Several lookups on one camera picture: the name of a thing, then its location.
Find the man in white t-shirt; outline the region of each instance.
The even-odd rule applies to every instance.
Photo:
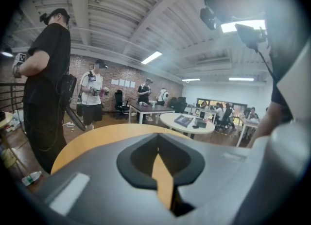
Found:
[[[157,95],[157,105],[164,106],[165,102],[169,99],[169,93],[163,87]]]
[[[107,68],[105,62],[98,59],[94,64],[94,69],[86,72],[81,78],[82,113],[86,132],[94,129],[93,121],[103,119],[100,95],[104,93],[101,71],[105,68]]]

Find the paper on wall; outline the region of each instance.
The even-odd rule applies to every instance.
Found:
[[[112,85],[119,85],[119,80],[114,80],[114,79],[112,79],[112,80],[111,80],[111,84],[112,84]]]
[[[124,80],[120,79],[119,85],[124,86]]]

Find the railing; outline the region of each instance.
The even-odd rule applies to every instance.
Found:
[[[4,109],[7,109],[6,111],[14,112],[14,110],[18,110],[22,108],[22,99],[23,95],[16,95],[18,92],[24,92],[25,84],[24,83],[0,83],[0,90],[3,89],[3,87],[9,87],[9,91],[3,91],[0,92],[0,109],[5,111]],[[2,96],[10,94],[10,97],[5,97],[2,99]]]

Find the black t-shirt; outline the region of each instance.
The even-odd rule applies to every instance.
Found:
[[[287,122],[292,119],[292,114],[276,84],[294,64],[310,37],[310,23],[298,0],[269,0],[265,9],[265,23],[276,78],[271,101],[282,106],[282,121]]]
[[[142,86],[139,86],[138,88],[138,93],[144,93],[147,91],[151,91],[151,89],[149,86],[146,86],[145,84],[143,84]],[[140,95],[138,97],[138,102],[149,103],[149,95],[148,94]]]
[[[69,67],[70,33],[60,24],[48,25],[28,50],[32,56],[36,51],[44,51],[49,56],[48,65],[40,73],[28,77],[24,91],[24,103],[55,105],[59,94],[56,85]]]

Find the wooden floor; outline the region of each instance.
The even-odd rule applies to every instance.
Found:
[[[116,119],[115,116],[116,114],[114,113],[105,114],[103,116],[102,121],[95,123],[95,128],[102,127],[102,126],[108,126],[108,125],[114,125],[114,124],[128,123],[128,119],[125,119],[125,118]],[[153,119],[153,121],[147,121],[148,124],[165,127],[165,125],[162,124],[161,121],[159,121],[159,124],[155,124],[155,120],[156,120],[155,116],[151,118]],[[69,121],[71,121],[69,117],[65,116],[64,122],[66,123]],[[80,129],[78,129],[76,126],[66,127],[64,125],[64,136],[65,136],[67,143],[70,143],[71,140],[81,135],[82,133],[83,132]],[[29,142],[27,141],[26,137],[23,134],[23,131],[20,128],[17,129],[16,131],[11,131],[7,133],[6,136],[11,147],[17,150],[17,156],[26,165],[28,172],[31,173],[31,172],[35,172],[39,170],[43,172],[41,179],[28,187],[30,191],[35,191],[44,182],[44,180],[49,177],[49,175],[46,172],[44,172],[44,170],[37,163],[35,156],[31,150],[31,147],[29,145]],[[236,146],[238,139],[239,139],[239,135],[236,131],[229,131],[227,135],[220,134],[214,131],[211,134],[195,135],[194,137],[194,140],[197,140],[197,141],[219,144],[219,145],[227,145],[227,146]],[[248,141],[242,140],[240,146],[245,147],[247,143]],[[27,175],[27,171],[23,169],[21,166],[18,166],[17,164],[14,164],[9,169],[9,171],[12,177],[16,181],[20,181],[24,176]]]

